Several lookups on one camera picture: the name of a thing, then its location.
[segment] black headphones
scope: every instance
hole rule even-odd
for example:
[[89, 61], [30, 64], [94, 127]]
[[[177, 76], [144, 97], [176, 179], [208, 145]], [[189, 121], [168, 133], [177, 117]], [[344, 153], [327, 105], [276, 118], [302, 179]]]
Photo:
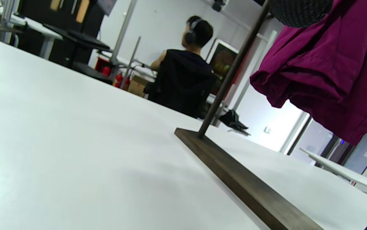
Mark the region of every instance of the black headphones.
[[191, 28], [189, 29], [188, 32], [186, 32], [185, 42], [188, 45], [192, 45], [192, 44], [195, 43], [195, 41], [196, 41], [196, 33], [195, 33], [194, 29], [196, 28], [196, 25], [198, 25], [198, 23], [199, 22], [202, 22], [202, 21], [203, 21], [203, 19], [198, 19], [195, 22], [192, 22]]

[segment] red fire extinguisher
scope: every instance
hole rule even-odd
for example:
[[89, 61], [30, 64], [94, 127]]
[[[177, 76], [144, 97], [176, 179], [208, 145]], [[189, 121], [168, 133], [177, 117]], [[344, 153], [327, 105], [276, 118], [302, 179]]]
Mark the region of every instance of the red fire extinguisher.
[[[113, 83], [113, 86], [117, 87], [117, 88], [121, 88], [121, 83], [123, 82], [124, 76], [123, 74], [120, 72], [115, 76], [115, 80]], [[127, 78], [127, 80], [125, 81], [124, 84], [124, 90], [128, 90], [128, 87], [130, 86], [130, 78]]]

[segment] white desk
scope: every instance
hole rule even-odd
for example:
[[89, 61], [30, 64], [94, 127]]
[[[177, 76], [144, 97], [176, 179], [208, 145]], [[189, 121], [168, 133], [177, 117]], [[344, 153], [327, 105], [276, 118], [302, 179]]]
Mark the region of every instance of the white desk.
[[[4, 11], [4, 8], [0, 7], [0, 14], [2, 14], [3, 11]], [[36, 30], [42, 33], [42, 35], [45, 37], [45, 40], [43, 41], [42, 49], [40, 50], [39, 56], [46, 60], [49, 60], [50, 53], [52, 52], [52, 48], [55, 43], [55, 39], [63, 40], [63, 37], [61, 35], [44, 27], [42, 23], [36, 22], [35, 20], [29, 19], [26, 17], [22, 19], [12, 14], [11, 22], [17, 25], [21, 25], [21, 26], [24, 26], [27, 23], [30, 29], [33, 29], [33, 30]]]
[[[175, 137], [201, 122], [0, 42], [1, 66], [0, 229], [268, 230]], [[207, 135], [325, 230], [367, 225], [334, 175]]]
[[358, 174], [357, 172], [352, 171], [351, 169], [347, 169], [346, 167], [339, 165], [335, 162], [332, 162], [322, 156], [318, 156], [315, 153], [312, 153], [308, 150], [302, 149], [300, 148], [301, 151], [303, 151], [304, 153], [307, 153], [309, 155], [309, 157], [311, 157], [313, 160], [315, 160], [316, 162], [318, 162], [319, 164], [328, 167], [329, 169], [331, 169], [333, 172], [337, 173], [338, 175], [344, 177], [345, 179], [351, 180], [351, 181], [355, 181], [357, 183], [363, 184], [365, 186], [367, 186], [367, 177]]

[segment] monitor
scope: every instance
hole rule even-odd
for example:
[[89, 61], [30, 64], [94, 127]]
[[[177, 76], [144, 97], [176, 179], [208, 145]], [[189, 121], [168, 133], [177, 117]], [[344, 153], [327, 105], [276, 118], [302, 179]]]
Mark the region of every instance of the monitor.
[[217, 94], [238, 53], [238, 50], [226, 42], [220, 39], [216, 39], [214, 41], [206, 61], [210, 64], [213, 72], [217, 75], [219, 80], [217, 81], [215, 87], [213, 87], [211, 90], [211, 94]]
[[109, 16], [111, 10], [114, 8], [115, 2], [117, 0], [97, 0], [97, 4], [103, 10], [103, 12]]

